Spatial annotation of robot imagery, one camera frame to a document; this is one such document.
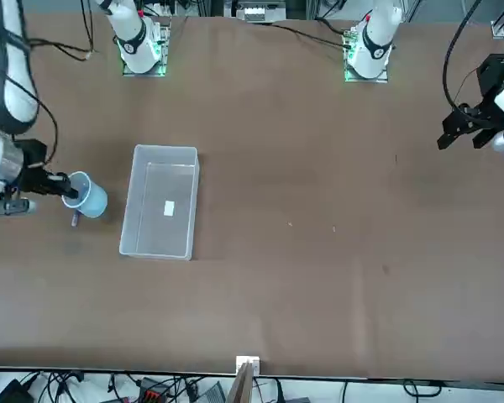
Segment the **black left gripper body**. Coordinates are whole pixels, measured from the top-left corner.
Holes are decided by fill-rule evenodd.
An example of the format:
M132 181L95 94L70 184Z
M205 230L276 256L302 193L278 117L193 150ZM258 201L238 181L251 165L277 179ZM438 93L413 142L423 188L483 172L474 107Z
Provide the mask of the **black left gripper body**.
M504 125L504 112L496 105L495 97L504 81L504 54L490 54L476 69L480 87L481 101L475 107L461 104L465 113L476 119L487 121L486 124L470 122L461 118L461 128L485 128Z

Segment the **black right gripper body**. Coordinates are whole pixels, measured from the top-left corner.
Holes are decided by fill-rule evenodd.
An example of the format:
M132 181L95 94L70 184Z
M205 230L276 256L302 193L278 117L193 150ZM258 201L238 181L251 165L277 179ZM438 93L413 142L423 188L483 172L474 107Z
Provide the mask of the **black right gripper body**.
M23 165L16 180L19 190L40 195L54 194L53 182L45 170L47 146L39 140L16 140L14 145L22 151Z

